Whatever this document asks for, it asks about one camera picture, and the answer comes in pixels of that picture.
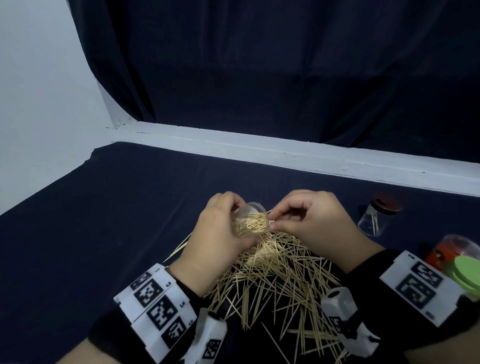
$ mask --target jar with toothpicks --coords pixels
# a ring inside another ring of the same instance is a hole
[[[232,230],[238,237],[259,236],[268,230],[267,211],[258,202],[249,202],[232,214]]]
[[[392,194],[376,193],[360,219],[358,227],[368,236],[380,236],[388,223],[402,209],[403,204]]]

